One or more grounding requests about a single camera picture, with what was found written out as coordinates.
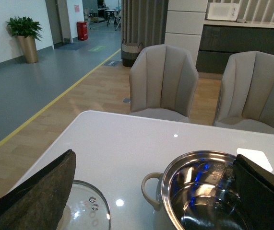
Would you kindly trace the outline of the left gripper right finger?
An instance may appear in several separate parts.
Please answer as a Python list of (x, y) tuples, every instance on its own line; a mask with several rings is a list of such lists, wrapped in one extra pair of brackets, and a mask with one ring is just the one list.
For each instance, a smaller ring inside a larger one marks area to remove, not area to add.
[(233, 163), (236, 188), (255, 230), (274, 230), (274, 175), (242, 154)]

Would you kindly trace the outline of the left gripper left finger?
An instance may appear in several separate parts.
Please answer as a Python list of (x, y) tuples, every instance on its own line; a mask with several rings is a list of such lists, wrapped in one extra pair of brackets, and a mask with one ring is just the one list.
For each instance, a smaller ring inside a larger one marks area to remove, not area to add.
[(55, 230), (75, 168), (76, 154), (69, 149), (0, 198), (0, 230)]

